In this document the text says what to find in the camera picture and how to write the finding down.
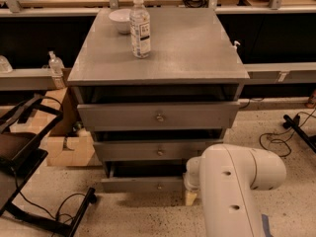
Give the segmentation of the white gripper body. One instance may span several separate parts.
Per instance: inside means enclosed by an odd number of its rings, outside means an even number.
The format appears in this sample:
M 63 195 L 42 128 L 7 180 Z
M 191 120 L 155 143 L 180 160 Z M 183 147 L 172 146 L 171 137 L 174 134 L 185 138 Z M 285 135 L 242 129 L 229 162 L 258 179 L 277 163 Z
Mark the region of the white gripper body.
M 187 171 L 184 174 L 184 185 L 190 192 L 199 190 L 199 165 L 199 157 L 191 158 L 186 164 Z

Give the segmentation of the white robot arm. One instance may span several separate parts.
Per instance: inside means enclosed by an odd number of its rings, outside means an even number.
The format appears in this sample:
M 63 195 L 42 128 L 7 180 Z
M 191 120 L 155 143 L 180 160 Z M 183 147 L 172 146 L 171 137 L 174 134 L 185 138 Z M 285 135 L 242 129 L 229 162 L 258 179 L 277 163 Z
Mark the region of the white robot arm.
M 187 162 L 186 203 L 200 194 L 206 237 L 272 237 L 252 191 L 276 189 L 285 178 L 283 161 L 271 151 L 215 144 Z

